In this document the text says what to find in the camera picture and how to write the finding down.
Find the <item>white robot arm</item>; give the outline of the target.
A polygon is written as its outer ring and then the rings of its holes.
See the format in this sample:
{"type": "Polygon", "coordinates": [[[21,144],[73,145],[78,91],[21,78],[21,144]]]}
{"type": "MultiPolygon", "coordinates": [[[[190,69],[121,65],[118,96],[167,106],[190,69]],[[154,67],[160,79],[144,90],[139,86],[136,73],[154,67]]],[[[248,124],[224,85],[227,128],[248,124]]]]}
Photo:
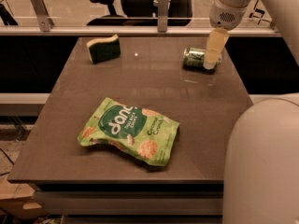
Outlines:
{"type": "MultiPolygon", "coordinates": [[[[299,0],[262,0],[299,60],[299,0]]],[[[214,0],[204,67],[219,59],[227,32],[241,21],[250,0],[214,0]]],[[[222,224],[298,224],[299,105],[290,95],[266,99],[236,122],[226,151],[222,224]]]]}

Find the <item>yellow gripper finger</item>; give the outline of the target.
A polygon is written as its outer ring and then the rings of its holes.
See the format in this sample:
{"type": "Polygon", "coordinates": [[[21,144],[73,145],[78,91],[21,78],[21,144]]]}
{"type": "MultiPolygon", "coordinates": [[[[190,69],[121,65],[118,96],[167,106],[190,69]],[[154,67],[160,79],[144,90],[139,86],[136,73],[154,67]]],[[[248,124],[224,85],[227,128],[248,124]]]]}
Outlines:
{"type": "Polygon", "coordinates": [[[212,70],[215,67],[228,38],[228,31],[222,27],[217,27],[210,33],[206,42],[206,52],[204,59],[204,68],[206,70],[212,70]]]}

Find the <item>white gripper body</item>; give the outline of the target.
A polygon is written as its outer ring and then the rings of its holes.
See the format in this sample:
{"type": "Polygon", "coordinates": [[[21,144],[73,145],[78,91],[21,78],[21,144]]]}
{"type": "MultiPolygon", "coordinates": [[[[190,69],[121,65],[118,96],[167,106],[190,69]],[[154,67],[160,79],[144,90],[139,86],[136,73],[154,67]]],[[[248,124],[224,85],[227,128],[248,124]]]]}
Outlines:
{"type": "Polygon", "coordinates": [[[241,22],[248,5],[249,0],[214,0],[209,13],[210,24],[233,30],[241,22]]]}

